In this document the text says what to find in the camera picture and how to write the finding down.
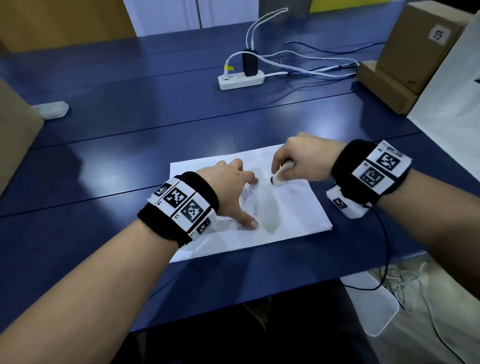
white pen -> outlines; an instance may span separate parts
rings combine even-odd
[[[273,185],[273,186],[281,186],[283,185],[286,181],[279,181],[279,179],[277,178],[277,175],[283,171],[283,170],[286,170],[287,168],[292,168],[295,166],[295,162],[291,159],[287,159],[285,161],[284,164],[282,164],[280,166],[280,168],[278,169],[278,171],[276,171],[276,173],[270,178],[270,183]]]

black wristband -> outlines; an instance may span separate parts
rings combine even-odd
[[[193,188],[209,203],[215,212],[218,211],[219,202],[215,191],[208,182],[197,173],[185,172],[180,176],[175,176],[175,178]],[[168,240],[176,241],[179,247],[192,241],[187,232],[178,226],[170,216],[167,216],[151,203],[147,203],[145,207],[139,211],[137,217],[157,235]]]
[[[410,167],[408,167],[399,177],[395,177],[380,166],[374,165],[375,169],[380,170],[383,174],[394,180],[394,183],[382,194],[375,192],[352,173],[360,164],[366,161],[369,154],[376,147],[377,145],[373,142],[367,142],[361,139],[353,140],[343,149],[332,167],[332,177],[338,186],[340,186],[342,195],[360,205],[365,205],[369,202],[376,204],[380,196],[395,191],[403,183],[410,170]]]

black charger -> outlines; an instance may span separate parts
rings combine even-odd
[[[258,54],[256,50],[247,48],[244,49],[245,52],[251,52]],[[245,76],[255,76],[258,73],[258,58],[253,54],[242,53],[242,64],[243,64],[243,73]]]

forearm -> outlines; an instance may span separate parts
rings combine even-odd
[[[0,336],[1,363],[109,363],[178,249],[136,220]]]
[[[417,171],[379,202],[460,284],[480,297],[480,199]]]

yellow wall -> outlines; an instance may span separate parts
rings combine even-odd
[[[313,0],[310,12],[327,12],[329,10],[354,8],[362,5],[373,5],[390,0]]]
[[[123,0],[0,0],[9,52],[135,37]]]

